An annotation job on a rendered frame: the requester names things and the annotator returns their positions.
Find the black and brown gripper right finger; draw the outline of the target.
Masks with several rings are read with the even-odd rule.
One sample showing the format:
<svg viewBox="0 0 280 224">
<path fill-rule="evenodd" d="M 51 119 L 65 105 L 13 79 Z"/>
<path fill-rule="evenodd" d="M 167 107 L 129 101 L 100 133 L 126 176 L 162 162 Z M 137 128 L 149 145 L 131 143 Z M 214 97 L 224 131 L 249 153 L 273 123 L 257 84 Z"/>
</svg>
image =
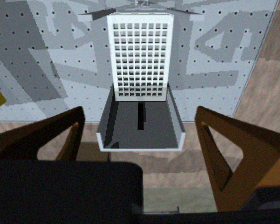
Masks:
<svg viewBox="0 0 280 224">
<path fill-rule="evenodd" d="M 197 107 L 195 124 L 217 212 L 238 211 L 256 190 L 280 187 L 279 132 L 203 106 Z M 219 151 L 209 126 L 241 148 L 243 159 L 234 173 Z"/>
</svg>

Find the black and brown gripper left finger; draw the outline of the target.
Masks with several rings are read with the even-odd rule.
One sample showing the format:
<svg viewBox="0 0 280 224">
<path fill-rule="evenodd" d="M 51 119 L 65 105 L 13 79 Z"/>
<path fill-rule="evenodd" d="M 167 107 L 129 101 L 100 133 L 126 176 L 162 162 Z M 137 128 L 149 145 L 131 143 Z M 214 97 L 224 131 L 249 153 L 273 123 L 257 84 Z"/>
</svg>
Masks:
<svg viewBox="0 0 280 224">
<path fill-rule="evenodd" d="M 85 115 L 82 106 L 0 133 L 0 159 L 38 160 L 38 150 L 71 127 L 56 157 L 58 161 L 76 161 Z"/>
</svg>

